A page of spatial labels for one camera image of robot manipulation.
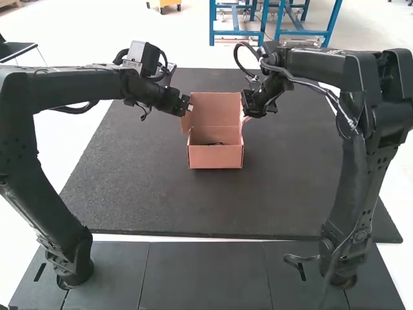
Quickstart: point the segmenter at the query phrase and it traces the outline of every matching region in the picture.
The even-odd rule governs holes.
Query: black platform
[[[80,288],[57,288],[38,250],[10,305],[19,310],[315,310],[322,277],[316,262],[299,271],[285,253],[313,255],[317,242],[96,242],[96,272]],[[352,289],[328,290],[331,310],[404,310],[373,246]]]
[[[240,70],[178,69],[182,92],[239,92]],[[179,120],[158,111],[110,107],[61,196],[95,233],[311,240],[334,202],[341,138],[326,99],[296,87],[279,113],[243,129],[241,170],[192,171]],[[377,242],[401,242],[381,200]]]

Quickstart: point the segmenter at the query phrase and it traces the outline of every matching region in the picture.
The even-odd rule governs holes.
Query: concrete floor
[[[333,0],[313,0],[307,28],[324,28],[332,5]],[[271,36],[274,23],[268,24],[267,32]],[[412,26],[413,8],[409,8],[404,0],[393,0],[393,3],[345,0],[330,47],[356,50],[406,47],[413,50]],[[53,66],[111,62],[131,40],[139,39],[159,46],[168,59],[180,67],[236,68],[232,46],[208,45],[207,0],[183,0],[182,12],[171,8],[164,16],[156,10],[147,10],[143,0],[39,0],[1,16],[0,29],[10,41],[39,43],[48,64]],[[257,68],[256,60],[245,51],[240,58],[246,67]],[[42,65],[35,52],[20,57],[19,63]],[[39,158],[57,191],[66,183],[109,104],[103,102],[80,116],[50,111],[35,116]],[[400,148],[381,191],[381,197],[405,239],[401,245],[380,245],[380,251],[406,309],[413,309],[409,289],[413,278],[409,261],[413,255],[413,231],[410,228],[413,215],[412,154],[413,134]],[[107,235],[94,238],[148,239]],[[0,201],[0,245],[0,303],[7,304],[37,244],[31,228],[3,200]]]

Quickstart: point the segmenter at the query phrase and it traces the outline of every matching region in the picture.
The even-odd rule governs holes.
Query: blue metal rack
[[[254,20],[256,8],[257,8],[257,0],[252,0],[252,4],[250,5],[250,1],[246,0],[245,5],[217,5],[216,0],[209,1],[209,45],[214,46],[215,44],[215,36],[248,36],[248,37],[258,37],[258,44],[261,46],[264,42],[264,33],[265,33],[265,26],[267,24],[267,16],[268,16],[268,7],[269,7],[270,0],[264,0],[264,7],[263,7],[263,18],[261,21],[261,28],[260,30],[240,30],[239,23],[238,23],[238,12],[237,10],[242,8],[245,10],[250,10],[251,16],[250,20]],[[214,21],[217,19],[217,8],[230,8],[232,9],[232,22],[234,24],[233,30],[214,30]]]
[[[253,21],[255,18],[257,0],[245,1],[245,5],[217,5],[216,0],[210,0],[210,46],[214,46],[215,36],[256,36],[258,37],[258,45],[261,46],[264,42],[265,27],[268,18],[268,8],[276,7],[279,8],[277,16],[277,25],[276,25],[276,34],[274,36],[275,41],[279,41],[281,35],[290,35],[290,36],[321,36],[324,37],[324,42],[322,47],[327,47],[330,43],[330,38],[336,24],[336,20],[341,8],[343,0],[336,0],[328,22],[326,30],[307,30],[304,28],[302,22],[307,18],[308,8],[310,6],[310,0],[305,0],[304,4],[297,5],[294,4],[294,0],[279,0],[279,3],[274,4],[270,3],[269,0],[264,0],[263,3],[263,18],[261,20],[261,28],[258,31],[249,31],[249,30],[240,30],[238,23],[237,10],[245,9],[250,11],[250,21]],[[231,8],[232,9],[232,22],[234,24],[233,30],[214,30],[214,21],[216,20],[217,8]],[[296,13],[293,11],[293,8],[303,9],[301,18],[298,19]],[[281,22],[283,20],[284,14],[287,13],[291,22],[295,26],[295,30],[282,30]]]
[[[330,38],[333,33],[334,26],[336,25],[336,20],[341,8],[341,3],[343,0],[336,0],[334,3],[333,11],[330,16],[330,21],[328,22],[327,30],[307,30],[304,28],[302,21],[305,21],[307,17],[308,7],[310,6],[310,0],[305,0],[303,5],[294,5],[293,0],[279,0],[279,4],[270,4],[271,7],[278,7],[278,17],[276,25],[276,34],[274,36],[275,41],[279,41],[281,35],[290,36],[321,36],[324,37],[324,42],[322,47],[327,47],[330,43]],[[293,12],[293,8],[302,8],[303,13],[301,14],[301,19],[297,18],[297,15]],[[282,30],[281,22],[283,20],[284,11],[287,13],[291,22],[295,26],[296,30]]]

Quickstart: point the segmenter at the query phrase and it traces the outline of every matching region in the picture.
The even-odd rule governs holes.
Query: chair
[[[8,42],[0,34],[0,63],[5,63],[12,59],[14,59],[17,63],[16,57],[19,57],[33,49],[36,49],[39,52],[41,59],[43,59],[43,62],[47,66],[43,55],[37,47],[37,43]]]

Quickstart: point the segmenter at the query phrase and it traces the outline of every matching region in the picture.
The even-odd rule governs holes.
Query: open cardboard box
[[[242,168],[241,94],[193,92],[190,102],[192,112],[181,118],[182,133],[188,134],[189,168]]]

